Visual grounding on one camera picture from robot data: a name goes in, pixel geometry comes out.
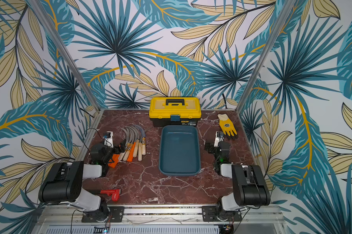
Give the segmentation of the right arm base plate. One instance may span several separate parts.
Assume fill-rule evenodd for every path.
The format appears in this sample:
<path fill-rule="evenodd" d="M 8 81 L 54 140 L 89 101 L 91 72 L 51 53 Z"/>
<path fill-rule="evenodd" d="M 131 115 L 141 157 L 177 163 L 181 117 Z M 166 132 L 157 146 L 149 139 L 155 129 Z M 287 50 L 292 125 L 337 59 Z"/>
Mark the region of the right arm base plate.
<path fill-rule="evenodd" d="M 228 222 L 241 221 L 242 216 L 238 211 L 225 211 L 216 206 L 202 206 L 202 218 L 204 222 Z"/>

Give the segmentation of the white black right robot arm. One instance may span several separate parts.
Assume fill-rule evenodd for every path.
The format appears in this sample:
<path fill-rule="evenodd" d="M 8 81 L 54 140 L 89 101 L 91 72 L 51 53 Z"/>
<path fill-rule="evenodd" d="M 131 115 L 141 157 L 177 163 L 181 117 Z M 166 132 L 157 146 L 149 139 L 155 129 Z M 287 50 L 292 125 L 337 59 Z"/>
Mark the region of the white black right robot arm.
<path fill-rule="evenodd" d="M 259 209 L 270 204 L 270 192 L 259 166 L 229 162 L 230 144 L 224 141 L 216 147 L 206 143 L 204 149 L 214 155 L 214 171 L 233 183 L 232 193 L 219 197 L 215 206 L 202 207 L 204 221 L 227 221 L 239 216 L 242 208 Z"/>

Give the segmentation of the teal plastic tray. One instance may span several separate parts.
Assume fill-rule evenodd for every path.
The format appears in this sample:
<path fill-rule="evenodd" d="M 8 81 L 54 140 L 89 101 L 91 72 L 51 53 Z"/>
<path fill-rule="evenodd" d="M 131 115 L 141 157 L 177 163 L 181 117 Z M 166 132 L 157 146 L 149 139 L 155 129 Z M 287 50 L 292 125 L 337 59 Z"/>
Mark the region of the teal plastic tray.
<path fill-rule="evenodd" d="M 163 127 L 159 170 L 166 176 L 195 176 L 201 170 L 197 128 L 188 125 Z"/>

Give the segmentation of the wooden handle sickle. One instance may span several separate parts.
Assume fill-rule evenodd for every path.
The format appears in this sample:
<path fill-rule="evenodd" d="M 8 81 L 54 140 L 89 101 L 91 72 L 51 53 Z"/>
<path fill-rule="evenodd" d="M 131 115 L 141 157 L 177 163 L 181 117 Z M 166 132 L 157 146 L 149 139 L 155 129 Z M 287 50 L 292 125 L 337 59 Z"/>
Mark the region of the wooden handle sickle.
<path fill-rule="evenodd" d="M 142 155 L 146 155 L 146 131 L 139 125 L 135 125 L 141 132 Z"/>
<path fill-rule="evenodd" d="M 137 131 L 137 138 L 136 138 L 136 142 L 134 144 L 134 152 L 133 152 L 133 156 L 130 157 L 130 161 L 133 160 L 133 158 L 138 158 L 138 161 L 142 161 L 142 142 L 141 142 L 141 132 L 140 130 L 135 127 L 135 125 L 132 126 L 136 131 Z"/>
<path fill-rule="evenodd" d="M 125 151 L 119 155 L 119 161 L 127 161 L 136 136 L 132 127 L 126 127 L 124 131 L 126 133 Z"/>

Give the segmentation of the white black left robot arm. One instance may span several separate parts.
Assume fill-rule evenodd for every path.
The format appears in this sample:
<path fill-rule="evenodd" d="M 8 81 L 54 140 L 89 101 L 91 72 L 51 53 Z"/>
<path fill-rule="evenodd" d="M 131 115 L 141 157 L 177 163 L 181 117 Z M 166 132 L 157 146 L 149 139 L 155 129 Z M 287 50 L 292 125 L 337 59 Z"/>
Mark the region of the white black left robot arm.
<path fill-rule="evenodd" d="M 74 161 L 56 163 L 42 183 L 38 198 L 47 205 L 67 204 L 82 211 L 87 219 L 106 222 L 112 217 L 103 192 L 83 189 L 84 179 L 107 175 L 109 165 L 118 162 L 118 156 L 125 151 L 124 142 L 113 145 L 110 142 L 95 144 L 90 149 L 91 163 Z"/>

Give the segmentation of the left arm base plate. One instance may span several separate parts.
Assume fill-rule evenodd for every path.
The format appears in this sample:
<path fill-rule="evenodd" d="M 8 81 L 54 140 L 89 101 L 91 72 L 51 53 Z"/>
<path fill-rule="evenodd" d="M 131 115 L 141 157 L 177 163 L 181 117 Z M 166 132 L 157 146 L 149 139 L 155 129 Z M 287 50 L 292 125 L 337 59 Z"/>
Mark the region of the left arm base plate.
<path fill-rule="evenodd" d="M 124 215 L 123 206 L 100 208 L 92 212 L 83 212 L 82 223 L 120 223 Z"/>

